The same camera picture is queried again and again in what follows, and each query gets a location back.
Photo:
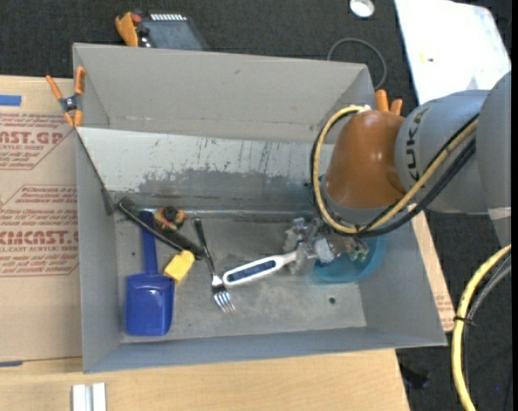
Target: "black carpet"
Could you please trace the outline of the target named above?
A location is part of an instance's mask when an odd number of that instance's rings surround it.
[[[383,88],[402,98],[402,114],[416,107],[393,0],[373,0],[371,20],[348,12],[348,0],[0,0],[0,74],[72,77],[74,42],[120,45],[116,15],[135,8],[189,15],[211,50],[326,59],[339,39],[354,37],[379,49],[387,64]],[[491,10],[511,55],[512,0],[455,0]],[[381,77],[378,58],[366,47],[345,45],[333,59],[369,66]],[[428,213],[434,242],[455,306],[478,266],[499,245],[487,217]],[[473,399],[479,410],[513,409],[511,281],[486,299],[469,336]],[[409,388],[412,410],[458,410],[449,348],[398,351],[405,370],[427,375],[424,388]]]

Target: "silver fork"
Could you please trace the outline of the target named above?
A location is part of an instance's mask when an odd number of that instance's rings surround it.
[[[205,234],[204,228],[201,224],[201,218],[193,217],[192,224],[194,225],[196,233],[198,234],[199,242],[201,243],[201,246],[204,249],[205,259],[207,265],[209,266],[209,271],[211,273],[211,290],[213,292],[213,299],[223,312],[234,312],[235,308],[230,299],[230,292],[228,292],[224,287],[223,279],[215,272],[213,257],[209,252],[207,242],[205,242]]]

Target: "yellow cable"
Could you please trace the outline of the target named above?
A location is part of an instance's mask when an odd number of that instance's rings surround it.
[[[470,122],[461,133],[459,133],[453,141],[451,141],[447,147],[434,158],[432,164],[426,169],[424,174],[414,184],[414,186],[401,198],[396,205],[390,211],[388,211],[383,217],[381,217],[376,223],[374,223],[369,229],[376,229],[379,225],[382,225],[389,219],[392,219],[396,213],[398,213],[424,186],[424,184],[430,179],[430,177],[439,168],[441,163],[449,156],[449,154],[455,150],[475,129],[478,127],[478,119]]]
[[[321,158],[321,146],[324,143],[325,136],[329,132],[330,128],[333,124],[340,119],[342,116],[351,113],[361,113],[365,110],[370,110],[368,107],[361,107],[357,105],[350,105],[347,108],[344,108],[338,111],[335,115],[333,115],[329,121],[324,125],[319,137],[318,143],[316,145],[316,151],[313,155],[313,175],[312,175],[312,185],[314,198],[318,203],[319,212],[321,217],[334,229],[340,231],[341,233],[347,235],[355,235],[360,231],[355,227],[348,227],[347,225],[343,225],[335,221],[327,211],[325,207],[325,203],[323,197],[321,196],[320,187],[319,187],[319,160]],[[390,209],[384,216],[382,216],[377,222],[373,223],[371,227],[367,229],[372,230],[376,229],[379,225],[386,223],[388,220],[392,219],[424,186],[424,184],[432,177],[435,171],[439,168],[439,166],[445,161],[445,159],[449,156],[449,154],[455,150],[478,126],[478,119],[470,122],[448,145],[447,147],[438,154],[436,158],[432,161],[428,169],[424,172],[424,174],[419,178],[419,180],[414,184],[414,186],[401,198],[393,208]]]
[[[318,137],[318,143],[316,145],[316,151],[313,154],[313,171],[312,171],[312,185],[313,185],[313,193],[314,197],[318,203],[319,212],[321,213],[321,217],[333,228],[337,229],[342,233],[346,233],[348,235],[353,235],[357,233],[357,229],[355,227],[348,227],[346,225],[341,225],[335,219],[333,219],[327,209],[325,208],[324,199],[321,196],[321,191],[319,189],[319,160],[321,158],[321,146],[324,143],[325,136],[330,130],[330,127],[333,126],[338,119],[342,116],[346,116],[351,113],[361,113],[362,111],[370,110],[368,107],[358,106],[358,105],[350,105],[347,108],[343,108],[338,111],[335,115],[331,117],[321,130],[321,133]]]
[[[451,365],[456,391],[458,392],[462,406],[466,411],[475,411],[475,406],[472,403],[472,399],[467,390],[466,381],[462,373],[462,333],[464,331],[465,322],[461,319],[465,319],[467,317],[467,310],[470,305],[470,301],[472,300],[472,296],[478,288],[481,280],[483,280],[485,275],[511,248],[511,243],[507,247],[501,248],[479,267],[475,274],[473,274],[472,279],[468,282],[466,289],[464,289],[458,309],[456,310],[455,329],[453,330],[453,340],[451,343]]]

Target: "blue plastic scoop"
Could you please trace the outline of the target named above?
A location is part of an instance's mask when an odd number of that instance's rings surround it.
[[[152,214],[142,211],[140,218],[152,223]],[[128,334],[162,336],[170,327],[175,300],[175,281],[158,273],[156,239],[141,228],[145,272],[128,277],[125,321]]]

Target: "gray cardboard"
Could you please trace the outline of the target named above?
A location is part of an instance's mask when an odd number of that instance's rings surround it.
[[[280,253],[293,218],[313,213],[304,184],[319,124],[348,104],[374,106],[374,93],[367,69],[346,63],[76,45],[80,64],[88,80],[76,145],[85,372],[446,343],[408,225],[390,234],[384,262],[359,283],[280,272],[233,289],[233,316],[213,305],[196,261],[177,288],[173,334],[128,336],[125,277],[141,270],[140,235],[106,211],[101,188],[113,200],[169,201],[199,214],[220,271]],[[193,234],[188,224],[183,233]],[[174,253],[158,243],[163,264]]]

